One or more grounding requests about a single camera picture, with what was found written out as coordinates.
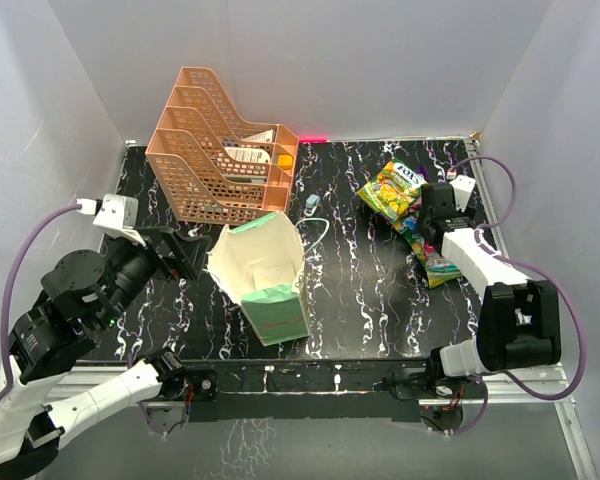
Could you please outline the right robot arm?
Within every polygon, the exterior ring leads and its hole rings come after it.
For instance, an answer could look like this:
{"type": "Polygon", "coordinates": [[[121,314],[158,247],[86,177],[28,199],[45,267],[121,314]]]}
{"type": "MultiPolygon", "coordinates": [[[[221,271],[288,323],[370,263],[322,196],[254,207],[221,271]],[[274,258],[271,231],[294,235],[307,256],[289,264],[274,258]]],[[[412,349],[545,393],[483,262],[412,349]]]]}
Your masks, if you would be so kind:
{"type": "Polygon", "coordinates": [[[561,358],[557,288],[508,264],[474,216],[458,208],[451,185],[422,187],[416,232],[458,268],[481,301],[475,336],[435,348],[426,360],[423,383],[440,397],[458,389],[462,378],[555,365],[561,358]]]}

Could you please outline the blue snack packet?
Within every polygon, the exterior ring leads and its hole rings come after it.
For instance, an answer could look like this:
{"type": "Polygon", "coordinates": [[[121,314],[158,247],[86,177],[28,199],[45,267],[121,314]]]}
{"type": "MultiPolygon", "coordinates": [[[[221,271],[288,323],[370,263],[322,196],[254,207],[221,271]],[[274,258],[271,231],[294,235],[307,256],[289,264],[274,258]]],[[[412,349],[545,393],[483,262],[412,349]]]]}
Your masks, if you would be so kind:
{"type": "Polygon", "coordinates": [[[393,228],[399,234],[414,234],[417,231],[418,212],[409,212],[392,223],[393,228]]]}

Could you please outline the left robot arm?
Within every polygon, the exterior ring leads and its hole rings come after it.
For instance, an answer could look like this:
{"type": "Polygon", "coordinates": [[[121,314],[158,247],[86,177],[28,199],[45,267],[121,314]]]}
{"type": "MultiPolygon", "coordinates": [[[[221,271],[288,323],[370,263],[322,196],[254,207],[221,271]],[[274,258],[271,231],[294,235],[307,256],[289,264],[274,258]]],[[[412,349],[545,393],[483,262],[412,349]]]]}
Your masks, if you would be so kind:
{"type": "Polygon", "coordinates": [[[132,404],[186,387],[185,367],[162,348],[118,376],[62,401],[48,394],[96,346],[95,334],[113,327],[150,280],[195,280],[212,244],[170,227],[148,228],[140,241],[119,237],[105,253],[76,250],[41,280],[42,291],[7,336],[0,371],[0,479],[27,479],[60,449],[132,404]]]}

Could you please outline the purple Fox's candy bag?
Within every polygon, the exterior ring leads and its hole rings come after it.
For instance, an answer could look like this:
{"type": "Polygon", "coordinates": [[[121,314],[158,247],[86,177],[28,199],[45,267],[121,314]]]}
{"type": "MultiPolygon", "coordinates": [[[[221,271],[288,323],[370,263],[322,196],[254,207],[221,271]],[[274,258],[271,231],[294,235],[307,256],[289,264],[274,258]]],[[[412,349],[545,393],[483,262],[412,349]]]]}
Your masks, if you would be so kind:
{"type": "Polygon", "coordinates": [[[419,175],[427,182],[427,183],[431,183],[432,180],[430,178],[430,175],[426,169],[426,167],[423,164],[420,164],[418,167],[418,173],[419,175]]]}

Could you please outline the teal white snack bag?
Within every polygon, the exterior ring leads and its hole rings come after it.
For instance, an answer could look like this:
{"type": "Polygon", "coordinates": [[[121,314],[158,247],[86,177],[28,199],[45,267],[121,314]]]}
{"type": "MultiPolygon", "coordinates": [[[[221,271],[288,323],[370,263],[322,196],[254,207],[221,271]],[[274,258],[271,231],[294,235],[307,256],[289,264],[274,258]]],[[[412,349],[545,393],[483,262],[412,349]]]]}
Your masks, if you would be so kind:
{"type": "Polygon", "coordinates": [[[424,268],[427,283],[431,289],[462,276],[460,270],[452,262],[435,252],[425,255],[424,268]]]}

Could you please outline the yellow green Fox's candy bag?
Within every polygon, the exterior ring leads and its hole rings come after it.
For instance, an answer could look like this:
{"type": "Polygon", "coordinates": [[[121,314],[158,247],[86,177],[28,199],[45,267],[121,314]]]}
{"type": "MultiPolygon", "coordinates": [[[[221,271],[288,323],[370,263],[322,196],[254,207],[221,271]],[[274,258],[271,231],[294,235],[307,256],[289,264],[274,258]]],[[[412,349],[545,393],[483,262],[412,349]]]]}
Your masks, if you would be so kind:
{"type": "Polygon", "coordinates": [[[392,159],[364,184],[358,197],[374,212],[396,222],[419,208],[426,180],[399,159],[392,159]]]}

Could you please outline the green patterned paper bag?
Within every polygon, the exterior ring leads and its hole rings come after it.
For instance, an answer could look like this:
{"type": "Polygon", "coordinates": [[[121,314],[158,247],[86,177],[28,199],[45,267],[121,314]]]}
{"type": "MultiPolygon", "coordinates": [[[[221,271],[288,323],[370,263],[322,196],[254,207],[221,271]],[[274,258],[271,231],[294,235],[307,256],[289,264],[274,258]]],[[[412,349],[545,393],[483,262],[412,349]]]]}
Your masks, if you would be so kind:
{"type": "Polygon", "coordinates": [[[306,260],[325,236],[305,246],[298,225],[279,211],[221,229],[206,272],[238,305],[263,346],[309,336],[306,260]]]}

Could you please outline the green yellow gummy packet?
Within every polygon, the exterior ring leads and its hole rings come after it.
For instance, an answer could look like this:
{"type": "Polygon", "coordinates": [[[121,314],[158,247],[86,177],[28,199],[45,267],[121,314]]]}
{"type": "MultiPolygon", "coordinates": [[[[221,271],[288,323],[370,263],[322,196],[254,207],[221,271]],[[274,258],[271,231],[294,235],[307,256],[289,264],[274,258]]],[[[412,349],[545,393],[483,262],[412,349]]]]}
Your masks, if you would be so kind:
{"type": "Polygon", "coordinates": [[[415,254],[420,265],[424,268],[425,255],[429,252],[435,252],[435,249],[429,246],[419,235],[406,233],[404,234],[407,242],[409,243],[413,253],[415,254]]]}

